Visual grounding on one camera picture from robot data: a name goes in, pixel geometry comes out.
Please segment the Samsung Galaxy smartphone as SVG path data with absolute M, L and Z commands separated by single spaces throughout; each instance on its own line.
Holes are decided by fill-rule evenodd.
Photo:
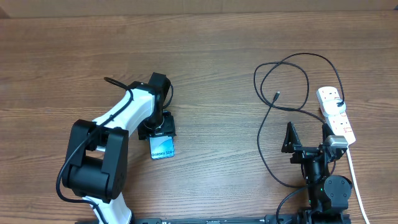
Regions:
M 165 159 L 175 155 L 174 139 L 171 136 L 161 136 L 149 139 L 150 156 L 153 160 Z

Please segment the cardboard backdrop panel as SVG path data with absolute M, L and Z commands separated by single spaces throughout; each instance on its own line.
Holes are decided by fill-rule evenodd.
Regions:
M 1 0 L 1 18 L 388 11 L 396 0 Z

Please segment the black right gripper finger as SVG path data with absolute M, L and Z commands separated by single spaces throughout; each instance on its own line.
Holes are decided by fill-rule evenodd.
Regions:
M 293 122 L 287 123 L 287 129 L 285 134 L 285 139 L 282 147 L 301 147 L 302 143 L 299 139 L 299 136 L 296 132 L 295 126 Z
M 330 126 L 327 123 L 322 125 L 322 138 L 323 138 L 323 145 L 332 145 L 332 140 L 334 137 L 334 133 Z

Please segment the white charger plug adapter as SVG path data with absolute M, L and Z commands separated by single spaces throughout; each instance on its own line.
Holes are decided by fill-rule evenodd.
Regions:
M 326 100 L 320 103 L 324 117 L 336 116 L 346 111 L 346 104 L 341 99 Z

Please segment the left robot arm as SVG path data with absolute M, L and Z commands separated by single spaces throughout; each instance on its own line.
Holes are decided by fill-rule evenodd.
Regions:
M 105 81 L 122 88 L 125 95 L 104 115 L 73 124 L 55 190 L 65 202 L 88 204 L 95 223 L 134 223 L 122 193 L 129 138 L 136 132 L 140 140 L 148 141 L 153 160 L 175 155 L 175 122 L 167 110 L 174 88 L 161 73 L 153 73 L 148 83 L 126 85 L 109 77 Z

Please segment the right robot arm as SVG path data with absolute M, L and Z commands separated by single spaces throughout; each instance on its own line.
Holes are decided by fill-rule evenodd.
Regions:
M 287 123 L 287 131 L 281 151 L 291 153 L 290 162 L 300 164 L 305 186 L 292 192 L 277 207 L 277 223 L 350 223 L 343 211 L 348 208 L 353 183 L 341 175 L 333 175 L 330 163 L 339 160 L 348 150 L 344 136 L 337 136 L 329 125 L 322 126 L 323 141 L 316 147 L 302 145 L 295 126 Z M 294 215 L 280 215 L 283 204 L 297 193 L 308 192 L 309 207 L 301 208 Z

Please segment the white power strip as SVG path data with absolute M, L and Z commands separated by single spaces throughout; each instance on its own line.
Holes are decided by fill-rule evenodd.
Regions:
M 316 95 L 319 104 L 326 100 L 341 99 L 338 90 L 332 86 L 324 86 L 319 88 L 316 92 Z M 326 123 L 332 129 L 334 135 L 344 136 L 349 145 L 356 141 L 346 111 L 336 116 L 325 117 L 325 119 Z

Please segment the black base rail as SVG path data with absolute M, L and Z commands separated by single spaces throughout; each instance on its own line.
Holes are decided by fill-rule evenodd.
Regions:
M 279 215 L 280 223 L 294 224 L 294 223 L 306 223 L 301 222 L 296 218 L 295 215 Z M 75 222 L 76 224 L 98 224 L 98 220 L 90 220 L 83 222 Z M 174 219 L 174 220 L 161 220 L 160 218 L 137 218 L 131 223 L 136 224 L 276 224 L 275 215 L 266 215 L 264 217 L 257 218 L 214 218 L 214 219 Z M 338 223 L 337 221 L 320 221 L 318 218 L 315 219 L 313 223 Z M 341 223 L 349 224 L 351 220 L 349 215 L 343 216 L 343 221 Z

